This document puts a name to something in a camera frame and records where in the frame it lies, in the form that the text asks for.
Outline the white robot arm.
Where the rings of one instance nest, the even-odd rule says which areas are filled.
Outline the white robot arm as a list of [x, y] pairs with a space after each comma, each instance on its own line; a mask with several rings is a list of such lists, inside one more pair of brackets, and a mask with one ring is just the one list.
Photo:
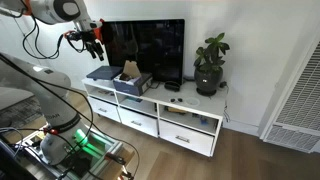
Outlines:
[[[92, 56], [103, 57], [98, 34], [102, 22], [90, 18], [83, 0], [1, 0], [0, 8], [5, 16], [15, 11], [49, 25], [72, 21]], [[1, 53], [0, 58], [0, 86], [33, 93], [48, 125], [58, 131], [56, 135], [46, 136], [40, 148], [48, 164], [60, 163], [68, 156], [64, 146], [76, 131], [87, 130], [80, 114], [69, 104], [69, 77], [49, 68], [37, 70], [33, 64], [5, 53]]]

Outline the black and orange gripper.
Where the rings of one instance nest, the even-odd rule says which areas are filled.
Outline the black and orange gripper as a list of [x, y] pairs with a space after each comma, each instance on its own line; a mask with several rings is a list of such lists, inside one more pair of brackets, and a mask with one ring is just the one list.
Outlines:
[[104, 60], [103, 49], [104, 40], [102, 37], [102, 25], [104, 20], [100, 18], [98, 21], [90, 22], [90, 30], [81, 31], [81, 30], [70, 30], [63, 34], [63, 37], [67, 40], [69, 45], [75, 50], [78, 51], [73, 45], [73, 41], [81, 40], [83, 45], [81, 51], [87, 50], [93, 59], [96, 58], [95, 52], [97, 53], [100, 61]]

